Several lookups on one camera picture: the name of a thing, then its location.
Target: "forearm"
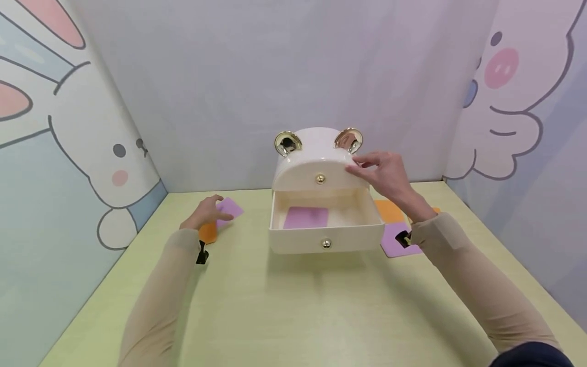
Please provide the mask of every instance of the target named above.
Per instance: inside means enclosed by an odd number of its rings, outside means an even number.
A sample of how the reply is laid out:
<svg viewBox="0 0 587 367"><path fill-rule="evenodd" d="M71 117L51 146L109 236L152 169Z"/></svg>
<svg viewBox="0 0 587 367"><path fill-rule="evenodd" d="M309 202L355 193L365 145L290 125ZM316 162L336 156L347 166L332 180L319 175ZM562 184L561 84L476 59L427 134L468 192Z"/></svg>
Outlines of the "forearm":
<svg viewBox="0 0 587 367"><path fill-rule="evenodd" d="M198 232L175 232L141 291L127 321L120 367L168 367L177 317L199 252Z"/></svg>
<svg viewBox="0 0 587 367"><path fill-rule="evenodd" d="M416 222L412 242L438 268L497 350L504 352L528 341L560 348L530 301L469 240L456 220L447 213L432 214L422 201L409 214Z"/></svg>

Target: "pink card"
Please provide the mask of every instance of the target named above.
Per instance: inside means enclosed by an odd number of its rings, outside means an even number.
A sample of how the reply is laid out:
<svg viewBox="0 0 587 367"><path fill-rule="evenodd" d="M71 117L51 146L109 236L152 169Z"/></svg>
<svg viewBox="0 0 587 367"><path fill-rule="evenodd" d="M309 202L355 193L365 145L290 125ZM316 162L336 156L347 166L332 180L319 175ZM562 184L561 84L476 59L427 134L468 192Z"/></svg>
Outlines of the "pink card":
<svg viewBox="0 0 587 367"><path fill-rule="evenodd" d="M319 228L327 224L327 208L290 207L285 217L284 230Z"/></svg>
<svg viewBox="0 0 587 367"><path fill-rule="evenodd" d="M385 225L385 232L381 240L381 248L387 257L400 257L413 254L421 254L422 250L418 245L410 245L406 248L397 242L396 236L401 231L410 231L406 223L390 223Z"/></svg>
<svg viewBox="0 0 587 367"><path fill-rule="evenodd" d="M235 218L237 218L244 212L244 210L240 206L238 206L233 199L229 197L225 197L223 201L219 201L218 204L216 204L216 208L218 208L218 210L220 210L223 213L234 215ZM230 222L231 221L217 220L216 227L220 228L224 225L227 225Z"/></svg>

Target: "drawer knob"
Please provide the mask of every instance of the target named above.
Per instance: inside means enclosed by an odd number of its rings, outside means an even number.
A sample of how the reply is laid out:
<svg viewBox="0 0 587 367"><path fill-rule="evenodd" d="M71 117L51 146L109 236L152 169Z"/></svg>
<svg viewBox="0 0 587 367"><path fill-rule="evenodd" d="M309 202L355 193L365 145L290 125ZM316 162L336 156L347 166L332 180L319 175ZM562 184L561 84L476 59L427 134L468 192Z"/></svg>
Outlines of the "drawer knob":
<svg viewBox="0 0 587 367"><path fill-rule="evenodd" d="M325 240L322 240L322 248L324 250L328 250L330 247L332 247L332 242L328 238Z"/></svg>
<svg viewBox="0 0 587 367"><path fill-rule="evenodd" d="M318 174L316 176L316 183L317 184L321 185L321 184L324 183L324 181L326 181L326 176L324 176L322 173L321 174Z"/></svg>

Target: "bear ear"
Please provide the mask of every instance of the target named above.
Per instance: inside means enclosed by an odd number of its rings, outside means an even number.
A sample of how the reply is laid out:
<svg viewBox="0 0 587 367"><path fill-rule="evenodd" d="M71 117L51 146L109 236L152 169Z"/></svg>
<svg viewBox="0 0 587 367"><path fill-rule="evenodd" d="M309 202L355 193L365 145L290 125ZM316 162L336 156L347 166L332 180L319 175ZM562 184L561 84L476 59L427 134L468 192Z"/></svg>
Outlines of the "bear ear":
<svg viewBox="0 0 587 367"><path fill-rule="evenodd" d="M342 148L350 154L356 153L361 145L363 145L363 134L353 127L342 130L334 140L334 148Z"/></svg>
<svg viewBox="0 0 587 367"><path fill-rule="evenodd" d="M302 141L292 132L280 132L275 137L275 150L282 157L287 157L294 150L302 150Z"/></svg>

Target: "left hand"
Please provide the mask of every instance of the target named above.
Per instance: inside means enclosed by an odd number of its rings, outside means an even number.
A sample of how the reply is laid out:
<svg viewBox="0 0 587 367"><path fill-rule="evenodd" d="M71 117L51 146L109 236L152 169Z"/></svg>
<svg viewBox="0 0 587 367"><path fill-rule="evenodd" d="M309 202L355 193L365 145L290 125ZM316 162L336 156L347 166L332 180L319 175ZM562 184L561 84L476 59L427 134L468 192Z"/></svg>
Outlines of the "left hand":
<svg viewBox="0 0 587 367"><path fill-rule="evenodd" d="M216 208L216 202L224 200L220 195L213 195L205 198L200 202L198 207L184 220L180 225L180 229L189 228L191 230L200 230L200 228L207 223L215 222L217 220L233 220L234 216L228 213L223 213Z"/></svg>

